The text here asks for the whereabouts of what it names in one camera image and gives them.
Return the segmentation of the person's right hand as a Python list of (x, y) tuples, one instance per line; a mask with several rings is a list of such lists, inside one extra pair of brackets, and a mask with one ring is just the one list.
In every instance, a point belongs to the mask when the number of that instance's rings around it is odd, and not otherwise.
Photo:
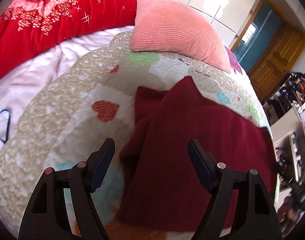
[(277, 211), (282, 236), (286, 237), (297, 225), (304, 204), (297, 201), (294, 196), (284, 198), (283, 204)]

